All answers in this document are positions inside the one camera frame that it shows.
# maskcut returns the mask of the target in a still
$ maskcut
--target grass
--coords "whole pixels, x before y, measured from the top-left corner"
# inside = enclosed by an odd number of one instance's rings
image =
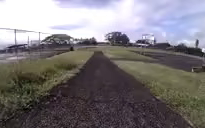
[[[67,80],[92,55],[89,51],[68,52],[48,59],[0,64],[0,112],[3,118]]]
[[[104,49],[106,56],[149,59],[126,51]],[[150,88],[159,99],[199,128],[205,128],[205,74],[195,74],[172,69],[160,64],[141,61],[114,61],[120,68],[133,75]]]

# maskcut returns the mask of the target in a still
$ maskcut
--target dirt path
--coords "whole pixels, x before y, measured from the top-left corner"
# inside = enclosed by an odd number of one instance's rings
[[[96,52],[67,85],[55,88],[47,102],[7,122],[7,127],[190,127],[102,52]]]

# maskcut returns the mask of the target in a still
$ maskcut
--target fence post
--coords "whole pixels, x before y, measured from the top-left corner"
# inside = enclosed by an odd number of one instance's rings
[[[16,48],[16,46],[17,46],[16,33],[17,33],[17,30],[14,29],[15,54],[16,54],[16,60],[17,60],[17,62],[18,62],[18,55],[17,55],[17,48]]]
[[[40,58],[41,58],[41,32],[38,33],[39,34],[39,46],[40,46]]]

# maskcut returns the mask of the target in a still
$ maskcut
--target sky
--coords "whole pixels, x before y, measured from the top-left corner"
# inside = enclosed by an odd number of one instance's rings
[[[205,47],[205,0],[0,0],[0,27],[99,41],[111,31],[132,41],[151,33],[158,42],[194,46],[199,39]],[[0,40],[13,38],[11,31],[0,30]],[[18,38],[27,39],[27,33]]]

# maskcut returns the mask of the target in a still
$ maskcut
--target chain-link fence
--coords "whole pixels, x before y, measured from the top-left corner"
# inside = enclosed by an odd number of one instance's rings
[[[47,58],[65,52],[67,46],[61,48],[42,43],[50,35],[51,33],[0,28],[0,63]]]

